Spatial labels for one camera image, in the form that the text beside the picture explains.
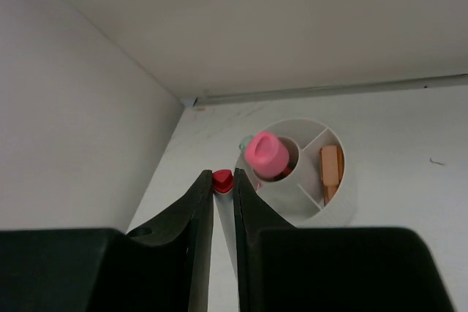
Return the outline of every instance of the light blue object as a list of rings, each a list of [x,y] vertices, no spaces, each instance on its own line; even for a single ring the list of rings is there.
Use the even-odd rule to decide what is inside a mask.
[[[241,151],[242,155],[245,153],[247,145],[250,143],[252,139],[254,139],[254,136],[248,135],[241,140],[241,143],[239,144],[239,150]]]

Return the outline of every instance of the black plastic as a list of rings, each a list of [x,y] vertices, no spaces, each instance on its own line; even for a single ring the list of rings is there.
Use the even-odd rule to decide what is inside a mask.
[[[424,242],[399,228],[297,229],[235,171],[241,312],[453,311]]]
[[[0,311],[207,311],[211,171],[150,221],[0,232]]]

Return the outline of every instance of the white wall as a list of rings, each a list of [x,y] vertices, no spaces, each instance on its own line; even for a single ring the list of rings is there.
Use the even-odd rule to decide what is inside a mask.
[[[68,0],[179,96],[468,72],[466,0]]]
[[[126,230],[181,111],[63,0],[0,0],[0,229]]]

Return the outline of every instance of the red object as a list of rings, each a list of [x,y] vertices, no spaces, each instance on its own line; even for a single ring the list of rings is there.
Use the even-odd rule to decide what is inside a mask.
[[[231,170],[219,170],[213,173],[213,188],[221,194],[229,192],[234,187],[234,177]]]
[[[281,174],[282,174],[283,176],[287,177],[288,175],[291,174],[292,171],[293,171],[293,169],[292,169],[290,166],[287,166],[287,167],[283,170],[283,172],[281,172]]]

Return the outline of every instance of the white surface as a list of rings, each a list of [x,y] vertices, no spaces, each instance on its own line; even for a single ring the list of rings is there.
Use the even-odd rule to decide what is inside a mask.
[[[216,209],[221,221],[222,231],[226,240],[227,251],[233,265],[233,272],[237,279],[237,251],[235,249],[235,220],[233,190],[227,193],[214,192]]]
[[[63,0],[0,0],[0,229],[126,230],[181,112]]]
[[[252,102],[185,110],[132,220],[182,196],[203,169],[232,168],[242,137],[283,118],[330,126],[354,159],[355,226],[402,226],[428,243],[459,311],[468,311],[468,87]],[[432,164],[429,159],[445,163]],[[237,312],[215,211],[209,311]]]
[[[68,0],[178,96],[468,72],[466,0]]]

